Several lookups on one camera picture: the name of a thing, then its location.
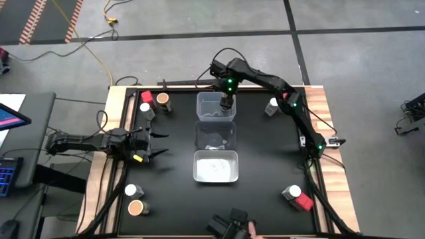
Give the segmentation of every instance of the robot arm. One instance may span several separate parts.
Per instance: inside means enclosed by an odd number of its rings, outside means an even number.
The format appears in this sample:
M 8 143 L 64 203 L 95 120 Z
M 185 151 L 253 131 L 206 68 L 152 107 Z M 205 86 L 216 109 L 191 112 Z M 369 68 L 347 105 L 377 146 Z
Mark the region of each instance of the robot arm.
M 301 133 L 305 136 L 305 148 L 309 158 L 319 159 L 326 148 L 323 136 L 316 133 L 303 111 L 301 95 L 285 80 L 251 68 L 245 61 L 234 58 L 226 66 L 217 60 L 211 63 L 210 74 L 218 78 L 223 92 L 220 106 L 227 110 L 233 105 L 239 83 L 248 80 L 273 92 L 279 108 L 291 116 Z

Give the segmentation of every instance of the wooden table edge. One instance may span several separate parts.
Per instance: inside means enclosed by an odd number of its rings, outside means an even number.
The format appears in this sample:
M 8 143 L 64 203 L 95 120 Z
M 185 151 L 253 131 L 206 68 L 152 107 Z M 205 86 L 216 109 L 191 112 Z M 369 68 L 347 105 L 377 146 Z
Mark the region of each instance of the wooden table edge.
M 209 86 L 198 86 L 198 88 L 206 88 Z M 295 85 L 293 87 L 303 87 L 306 93 L 307 104 L 309 109 L 316 114 L 318 114 L 321 118 L 323 118 L 330 125 L 331 114 L 329 111 L 329 106 L 327 105 L 325 90 L 323 86 L 302 86 Z M 106 100 L 105 112 L 108 114 L 108 123 L 105 126 L 105 130 L 113 129 L 115 127 L 119 127 L 122 118 L 122 111 L 124 106 L 124 100 L 126 98 L 126 90 L 128 88 L 138 88 L 138 89 L 162 89 L 163 86 L 112 86 L 108 93 L 108 98 Z M 167 86 L 169 89 L 178 89 L 178 88 L 186 88 L 193 89 L 195 86 Z M 240 85 L 239 88 L 249 89 L 249 88 L 260 88 L 255 85 Z M 134 97 L 130 97 L 128 109 L 132 109 L 134 103 Z M 127 111 L 125 128 L 129 130 L 129 125 L 131 121 L 132 110 Z M 313 115 L 311 115 L 311 123 L 315 128 L 316 132 L 322 133 L 323 135 L 331 135 L 332 132 L 329 128 L 323 126 L 323 122 L 315 119 Z M 338 149 L 326 149 L 325 153 L 336 158 L 337 160 L 342 162 L 341 154 Z M 102 192 L 100 200 L 97 199 L 99 194 L 99 186 L 100 186 L 100 175 L 102 174 L 103 165 L 105 163 L 106 156 L 103 153 L 95 153 L 93 156 L 92 167 L 90 168 L 90 174 L 87 180 L 87 192 L 86 194 L 89 196 L 86 202 L 86 213 L 84 217 L 84 221 L 82 222 L 80 232 L 83 231 L 88 224 L 93 220 L 95 215 L 95 208 L 98 205 L 98 210 L 102 207 L 106 190 L 108 188 L 108 182 L 110 178 L 110 170 L 107 170 L 104 173 L 103 182 L 102 183 Z M 325 160 L 320 160 L 323 179 L 325 181 L 326 192 L 328 196 L 328 200 L 331 203 L 332 207 L 338 213 L 338 215 L 345 221 L 348 227 L 353 229 L 354 231 L 359 231 L 359 225 L 357 222 L 357 217 L 355 215 L 353 201 L 351 199 L 347 178 L 345 172 L 339 166 L 332 164 L 332 162 Z M 319 216 L 319 225 L 322 232 L 328 232 L 328 228 L 326 226 L 325 214 L 323 211 L 323 207 L 320 202 L 315 199 L 315 203 L 317 205 L 317 211 Z M 84 204 L 82 204 L 80 210 L 80 217 L 78 219 L 77 225 L 79 226 L 82 220 L 82 213 L 84 209 Z M 112 229 L 114 227 L 114 218 L 116 217 L 117 210 L 117 202 L 112 205 L 110 209 L 110 213 L 107 217 L 106 222 L 106 231 L 105 233 L 112 233 Z

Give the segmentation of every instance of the clear plastic container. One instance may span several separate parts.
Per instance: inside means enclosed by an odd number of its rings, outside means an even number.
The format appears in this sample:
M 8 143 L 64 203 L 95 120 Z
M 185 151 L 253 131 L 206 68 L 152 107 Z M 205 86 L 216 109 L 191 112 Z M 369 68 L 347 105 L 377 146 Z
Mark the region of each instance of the clear plastic container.
M 195 131 L 195 145 L 199 150 L 233 150 L 236 147 L 236 124 L 232 121 L 198 121 Z
M 197 114 L 201 121 L 232 121 L 236 115 L 236 96 L 233 106 L 224 111 L 221 109 L 221 92 L 199 92 L 197 97 Z
M 193 178 L 201 183 L 232 183 L 239 178 L 238 154 L 227 150 L 195 152 Z

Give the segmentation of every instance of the floor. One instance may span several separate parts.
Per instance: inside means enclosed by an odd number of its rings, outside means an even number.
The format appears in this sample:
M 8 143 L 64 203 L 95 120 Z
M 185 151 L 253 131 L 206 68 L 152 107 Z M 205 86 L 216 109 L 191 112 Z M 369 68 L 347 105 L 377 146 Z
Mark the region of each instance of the floor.
M 103 4 L 84 0 L 76 24 L 81 37 L 110 29 L 102 20 Z M 88 46 L 115 79 L 132 75 L 145 85 L 162 79 L 194 80 L 218 50 L 229 46 L 241 51 L 253 67 L 290 84 L 324 85 L 333 123 L 339 137 L 347 139 L 341 153 L 361 231 L 423 237 L 424 134 L 399 137 L 394 126 L 402 117 L 403 101 L 424 93 L 425 2 L 145 0 L 118 5 L 109 14 L 118 18 L 120 40 Z M 231 37 L 220 37 L 227 32 Z M 78 45 L 5 48 L 20 58 L 32 58 L 47 50 L 65 53 Z M 219 59 L 234 56 L 225 52 Z M 96 102 L 108 95 L 108 75 L 85 49 L 30 63 L 12 58 L 10 65 L 10 74 L 0 77 L 2 92 L 53 91 L 58 97 Z M 50 126 L 70 133 L 96 131 L 96 112 L 102 108 L 57 101 Z M 75 223 L 49 219 L 42 238 L 64 236 L 58 228 L 69 229 L 69 235 Z

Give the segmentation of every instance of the yellow cable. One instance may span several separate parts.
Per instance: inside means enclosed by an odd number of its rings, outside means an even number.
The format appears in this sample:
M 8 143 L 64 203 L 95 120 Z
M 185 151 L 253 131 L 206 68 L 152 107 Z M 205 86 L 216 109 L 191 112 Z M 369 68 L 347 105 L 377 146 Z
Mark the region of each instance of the yellow cable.
M 69 21 L 68 17 L 66 16 L 66 14 L 64 13 L 64 11 L 60 8 L 59 4 L 56 2 L 56 0 L 52 0 L 52 2 L 54 3 L 54 5 L 56 6 L 56 8 L 60 11 L 60 13 L 62 14 L 62 16 L 65 18 L 65 20 L 68 22 L 69 25 L 71 25 L 71 21 Z M 75 35 L 77 36 L 78 40 L 80 41 L 81 45 L 84 46 L 90 53 L 92 53 L 92 55 L 94 56 L 94 58 L 96 60 L 98 60 L 98 62 L 102 65 L 102 67 L 106 70 L 106 72 L 109 75 L 109 79 L 110 79 L 110 86 L 114 85 L 114 78 L 112 77 L 111 71 L 109 70 L 109 68 L 105 65 L 104 62 L 102 62 L 98 56 L 96 56 L 96 54 L 94 54 L 94 52 L 92 52 L 87 44 L 84 44 L 80 38 L 80 36 L 78 36 L 77 31 L 74 29 Z
M 118 22 L 118 20 L 115 17 L 110 17 L 106 14 L 106 7 L 109 5 L 109 3 L 111 2 L 111 0 L 106 1 L 106 4 L 104 6 L 103 12 L 104 12 L 104 16 L 107 18 L 109 25 L 113 25 L 115 23 Z

